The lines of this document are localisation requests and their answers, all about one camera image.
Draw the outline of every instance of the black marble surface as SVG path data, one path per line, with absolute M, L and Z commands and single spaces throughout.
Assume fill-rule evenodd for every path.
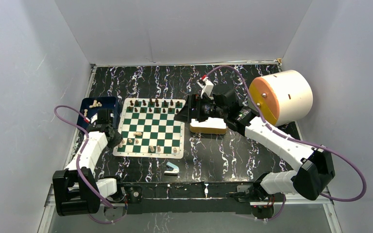
M 196 81 L 213 67 L 99 67 L 90 97 L 115 96 L 121 104 L 125 98 L 183 99 L 188 94 L 199 92 Z M 236 65 L 235 68 L 248 85 L 256 77 L 279 72 L 277 65 Z M 229 84 L 236 89 L 243 103 L 247 103 L 247 94 L 236 74 L 221 69 L 210 78 L 215 85 Z M 299 138 L 295 123 L 280 129 Z M 185 132 L 182 159 L 115 157 L 112 150 L 106 148 L 96 165 L 97 178 L 120 175 L 124 182 L 229 182 L 251 181 L 264 172 L 291 170 L 264 146 L 231 130 L 225 135 Z M 81 141 L 82 136 L 76 142 L 76 150 Z M 164 176 L 167 161 L 180 168 L 178 177 Z

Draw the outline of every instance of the purple cable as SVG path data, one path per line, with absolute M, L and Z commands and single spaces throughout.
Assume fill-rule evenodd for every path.
M 97 220 L 96 218 L 94 218 L 92 215 L 88 215 L 90 219 L 92 219 L 94 222 L 96 223 L 99 223 L 99 224 L 113 224 L 113 223 L 116 223 L 118 222 L 119 220 L 123 219 L 125 216 L 126 216 L 126 213 L 124 215 L 122 215 L 121 217 L 115 219 L 115 220 L 112 220 L 112 221 L 108 221 L 108 222 L 104 222 L 104 221 L 100 221 L 100 220 Z
M 81 126 L 77 125 L 77 124 L 74 124 L 66 119 L 63 119 L 57 112 L 58 108 L 69 108 L 73 111 L 75 111 L 76 113 L 78 113 L 81 117 L 85 118 L 85 116 L 80 113 L 78 110 L 72 108 L 72 107 L 69 107 L 69 106 L 66 106 L 66 105 L 58 105 L 55 107 L 55 109 L 53 110 L 53 112 L 55 113 L 55 116 L 57 118 L 59 118 L 61 121 L 65 122 L 66 124 L 68 125 L 71 125 L 71 126 L 74 126 L 76 128 L 78 128 L 79 130 L 81 130 L 84 134 L 85 134 L 85 137 L 86 137 L 86 140 L 84 141 L 84 143 L 82 144 L 82 147 L 81 149 L 79 150 L 78 152 L 78 157 L 76 157 L 76 170 L 78 171 L 78 174 L 79 176 L 81 177 L 81 179 L 84 181 L 84 183 L 88 186 L 88 188 L 96 195 L 98 196 L 98 198 L 101 199 L 102 203 L 110 208 L 113 208 L 114 206 L 106 199 L 104 198 L 90 183 L 89 181 L 86 179 L 86 177 L 84 176 L 84 174 L 82 173 L 81 171 L 81 168 L 79 167 L 79 160 L 81 158 L 81 154 L 82 152 L 84 151 L 85 149 L 85 146 L 86 144 L 88 143 L 88 140 L 89 140 L 89 134 L 88 132 L 82 128 Z
M 261 117 L 262 122 L 264 122 L 266 124 L 267 128 L 269 130 L 271 130 L 272 132 L 274 132 L 274 134 L 276 134 L 276 135 L 278 135 L 278 136 L 280 136 L 282 138 L 287 138 L 287 136 L 285 136 L 285 135 L 283 135 L 283 134 L 281 134 L 281 133 L 273 130 L 272 127 L 271 127 L 271 125 L 265 120 L 264 115 L 262 114 L 261 110 L 255 104 L 254 99 L 250 95 L 250 91 L 248 89 L 247 84 L 245 83 L 245 80 L 244 80 L 243 76 L 241 75 L 241 73 L 238 70 L 236 70 L 235 68 L 233 68 L 231 66 L 218 66 L 218 67 L 213 68 L 210 72 L 208 72 L 206 74 L 206 76 L 208 77 L 212 72 L 214 72 L 217 69 L 223 68 L 223 67 L 233 70 L 241 78 L 242 83 L 244 84 L 244 87 L 245 87 L 245 90 L 246 90 L 246 92 L 248 94 L 249 99 L 251 100 L 251 102 L 254 105 L 255 109 L 259 112 L 259 116 Z M 359 177 L 361 178 L 361 181 L 362 181 L 362 190 L 361 190 L 361 193 L 358 196 L 354 197 L 354 198 L 349 198 L 349 199 L 335 198 L 335 197 L 331 197 L 329 195 L 322 194 L 322 193 L 321 193 L 321 196 L 326 197 L 326 198 L 331 199 L 331 200 L 343 201 L 343 202 L 350 202 L 350 201 L 359 200 L 359 199 L 361 199 L 365 195 L 365 193 L 367 192 L 367 182 L 365 181 L 364 174 L 362 174 L 362 172 L 358 169 L 358 167 L 355 164 L 353 164 L 349 159 L 347 159 L 343 155 L 339 154 L 335 150 L 332 150 L 332 149 L 327 148 L 327 147 L 320 146 L 320 145 L 315 144 L 315 143 L 305 142 L 305 141 L 301 141 L 301 140 L 298 140 L 298 139 L 295 139 L 295 138 L 290 138 L 290 137 L 288 138 L 288 140 L 291 141 L 291 142 L 301 143 L 301 144 L 309 145 L 309 146 L 312 146 L 312 147 L 315 147 L 315 148 L 318 148 L 318 149 L 326 150 L 326 151 L 328 151 L 328 152 L 330 152 L 330 153 L 338 156 L 340 159 L 342 159 L 346 163 L 348 163 L 358 173 Z

